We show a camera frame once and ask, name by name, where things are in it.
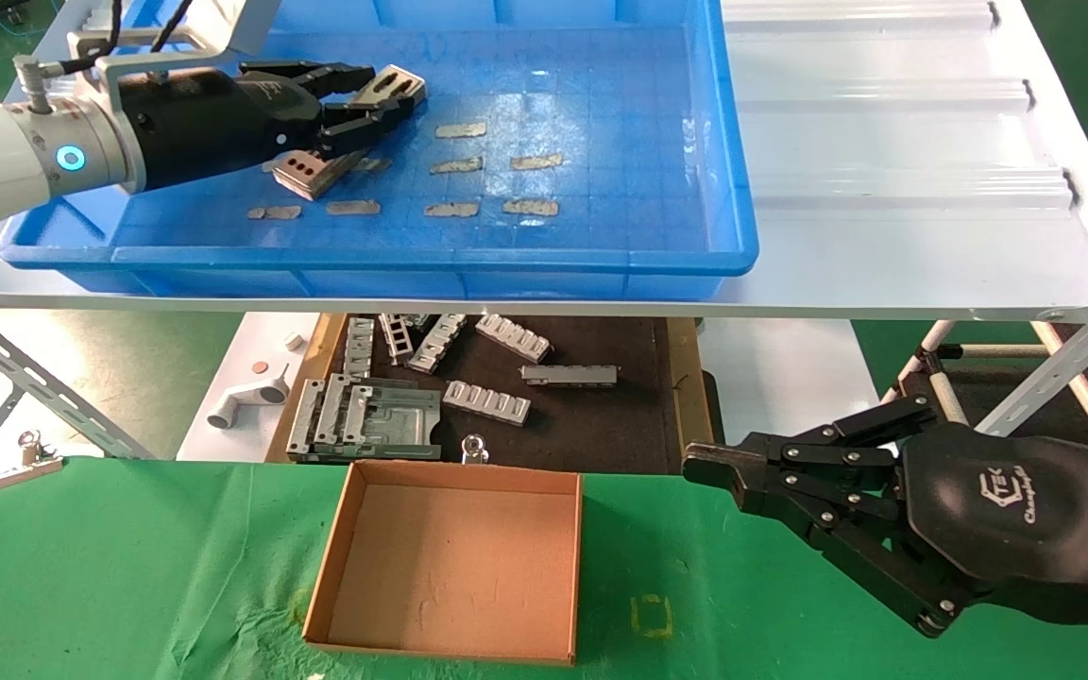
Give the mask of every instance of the metal bracket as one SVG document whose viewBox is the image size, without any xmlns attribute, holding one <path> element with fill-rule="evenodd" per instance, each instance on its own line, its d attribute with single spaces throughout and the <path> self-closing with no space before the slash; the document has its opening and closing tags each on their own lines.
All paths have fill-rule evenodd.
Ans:
<svg viewBox="0 0 1088 680">
<path fill-rule="evenodd" d="M 152 459 L 133 436 L 111 422 L 99 409 L 72 391 L 55 375 L 14 346 L 0 333 L 0 371 L 22 391 L 36 397 L 40 404 L 73 426 L 78 434 L 118 459 Z"/>
</svg>

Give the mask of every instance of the dark mat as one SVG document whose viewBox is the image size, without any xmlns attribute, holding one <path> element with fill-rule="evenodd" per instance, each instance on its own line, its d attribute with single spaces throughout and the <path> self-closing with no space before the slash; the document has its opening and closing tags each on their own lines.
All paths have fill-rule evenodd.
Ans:
<svg viewBox="0 0 1088 680">
<path fill-rule="evenodd" d="M 677 474 L 679 446 L 675 401 L 669 386 L 669 344 L 665 319 L 510 318 L 547 337 L 547 364 L 613 364 L 619 384 L 609 391 L 531 387 L 519 378 L 526 360 L 474 329 L 469 316 L 435 371 L 426 375 L 390 366 L 380 322 L 372 361 L 374 378 L 416 380 L 443 391 L 448 380 L 462 380 L 492 391 L 528 397 L 532 408 L 523 426 L 508 425 L 444 406 L 432 434 L 444 460 L 459 461 L 467 434 L 484 436 L 490 461 L 569 472 Z M 411 333 L 415 345 L 422 334 Z"/>
</svg>

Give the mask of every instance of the white shelf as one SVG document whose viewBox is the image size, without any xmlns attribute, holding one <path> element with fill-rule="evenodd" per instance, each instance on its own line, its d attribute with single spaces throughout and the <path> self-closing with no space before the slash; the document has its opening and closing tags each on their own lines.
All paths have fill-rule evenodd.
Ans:
<svg viewBox="0 0 1088 680">
<path fill-rule="evenodd" d="M 1088 321 L 1088 144 L 1018 0 L 722 5 L 762 255 L 713 300 L 119 297 L 0 260 L 0 305 Z"/>
</svg>

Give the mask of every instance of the brown wooden tray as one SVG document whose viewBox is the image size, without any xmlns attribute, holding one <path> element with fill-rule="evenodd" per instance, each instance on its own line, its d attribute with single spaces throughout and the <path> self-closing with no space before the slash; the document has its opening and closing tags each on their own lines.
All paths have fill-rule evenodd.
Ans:
<svg viewBox="0 0 1088 680">
<path fill-rule="evenodd" d="M 462 436 L 481 434 L 491 461 L 518 468 L 569 472 L 676 474 L 682 444 L 710 441 L 692 319 L 512 318 L 552 341 L 548 364 L 614 364 L 620 380 L 611 391 L 531 387 L 519 378 L 526 364 L 474 331 L 477 316 L 453 344 L 435 375 L 390 366 L 380 325 L 375 330 L 372 375 L 416 380 L 423 388 L 443 391 L 447 380 L 462 380 L 492 391 L 532 400 L 523 426 L 490 420 L 444 406 L 432 433 L 445 461 L 459 461 Z M 284 447 L 305 379 L 324 379 L 341 370 L 342 314 L 323 314 L 310 354 L 269 450 L 270 461 L 286 461 Z M 420 334 L 415 334 L 419 343 Z"/>
</svg>

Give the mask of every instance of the open cardboard box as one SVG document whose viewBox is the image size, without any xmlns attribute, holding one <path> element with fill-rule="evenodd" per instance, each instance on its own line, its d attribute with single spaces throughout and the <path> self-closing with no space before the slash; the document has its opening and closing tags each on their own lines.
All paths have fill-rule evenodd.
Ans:
<svg viewBox="0 0 1088 680">
<path fill-rule="evenodd" d="M 582 478 L 355 461 L 305 621 L 326 651 L 573 664 Z"/>
</svg>

